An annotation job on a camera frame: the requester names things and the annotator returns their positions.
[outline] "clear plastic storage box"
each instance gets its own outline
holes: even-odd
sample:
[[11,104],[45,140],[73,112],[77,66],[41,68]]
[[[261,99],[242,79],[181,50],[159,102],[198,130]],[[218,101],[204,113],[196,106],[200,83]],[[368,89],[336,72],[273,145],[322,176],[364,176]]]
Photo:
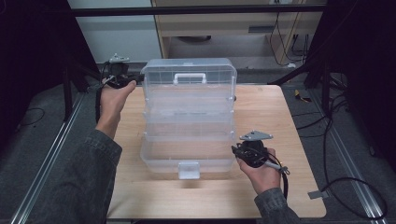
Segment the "clear plastic storage box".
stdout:
[[141,158],[155,173],[180,179],[231,169],[236,70],[228,59],[151,60]]

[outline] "gray sleeve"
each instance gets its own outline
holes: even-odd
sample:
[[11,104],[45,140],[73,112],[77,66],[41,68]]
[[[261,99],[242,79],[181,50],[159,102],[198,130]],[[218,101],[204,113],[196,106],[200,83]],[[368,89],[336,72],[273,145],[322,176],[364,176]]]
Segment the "gray sleeve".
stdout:
[[280,188],[268,189],[259,194],[255,199],[262,219],[266,224],[275,223],[300,223],[300,219],[288,207],[285,197]]
[[94,130],[80,144],[46,194],[35,223],[104,223],[121,147]]

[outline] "cabinet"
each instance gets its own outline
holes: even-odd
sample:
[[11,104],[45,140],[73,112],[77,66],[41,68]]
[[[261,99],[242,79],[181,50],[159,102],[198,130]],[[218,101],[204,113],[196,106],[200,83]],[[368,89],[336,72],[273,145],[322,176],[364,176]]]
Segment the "cabinet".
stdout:
[[[270,0],[151,0],[154,7],[266,5]],[[292,0],[293,4],[322,4],[325,0]],[[273,33],[272,45],[278,62],[286,59],[285,51],[293,35],[314,34],[321,12],[232,13],[199,15],[158,15],[155,21],[162,55],[168,57],[173,36],[256,35]]]

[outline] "gray floor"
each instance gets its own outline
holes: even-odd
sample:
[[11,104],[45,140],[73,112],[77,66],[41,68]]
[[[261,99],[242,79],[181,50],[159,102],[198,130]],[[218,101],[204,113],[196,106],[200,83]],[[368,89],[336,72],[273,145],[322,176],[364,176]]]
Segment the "gray floor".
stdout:
[[[300,49],[302,45],[303,43],[298,41],[295,47]],[[238,69],[238,83],[267,83],[286,75],[292,70],[292,68],[278,65],[275,62],[272,51],[262,35],[230,36],[227,38],[212,36],[211,40],[206,42],[186,42],[174,38],[170,56],[173,58],[227,57]],[[296,127],[303,127],[321,117],[319,106],[315,102],[308,103],[295,98],[295,90],[299,90],[303,97],[311,99],[315,99],[320,94],[320,87],[314,90],[305,90],[302,86],[302,80],[304,80],[304,75],[294,78],[282,88]],[[340,93],[340,91],[332,91],[332,97]],[[62,169],[64,162],[67,161],[68,155],[72,153],[71,148],[78,144],[76,139],[81,138],[94,127],[93,99],[92,91],[83,95],[81,112],[65,139],[58,160],[53,165],[48,181],[43,186],[43,193],[46,192],[46,188],[50,188],[52,184],[56,183],[57,174]],[[11,218],[21,204],[35,178],[35,174],[46,158],[52,142],[63,125],[62,86],[39,93],[31,102],[31,107],[41,108],[42,110],[32,109],[26,112],[25,119],[22,122],[26,125],[22,125],[15,133],[9,145],[10,153],[0,160],[0,222],[1,219]],[[396,223],[396,195],[393,193],[393,190],[396,189],[395,174],[383,158],[370,155],[370,145],[366,136],[357,123],[356,117],[350,111],[353,111],[352,106],[344,106],[333,114],[334,125],[332,126],[332,132],[327,137],[326,145],[329,177],[334,179],[349,175],[351,166],[358,170],[362,178],[374,185],[387,200],[389,205],[387,219],[379,222],[364,220],[351,214],[331,196],[324,199],[327,209],[327,215],[324,218],[303,219],[303,223]],[[314,126],[299,130],[304,151],[320,188],[325,185],[323,137],[312,136],[323,133],[325,125],[325,122],[319,122]],[[343,150],[347,152],[349,159],[343,154]],[[334,192],[350,207],[365,214],[362,205],[365,197],[362,197],[357,189],[359,189],[359,186],[346,182],[335,186]],[[39,196],[35,206],[39,206],[41,203],[43,203],[42,198]],[[34,216],[35,207],[32,209],[31,217]]]

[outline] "plastic box handle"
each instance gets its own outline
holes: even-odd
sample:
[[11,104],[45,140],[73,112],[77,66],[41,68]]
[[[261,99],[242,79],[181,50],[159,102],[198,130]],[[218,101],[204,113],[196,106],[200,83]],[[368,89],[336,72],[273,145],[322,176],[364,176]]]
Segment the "plastic box handle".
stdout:
[[201,77],[202,78],[202,84],[206,84],[206,74],[205,73],[176,73],[175,74],[175,79],[174,79],[174,84],[178,84],[178,79],[180,77]]

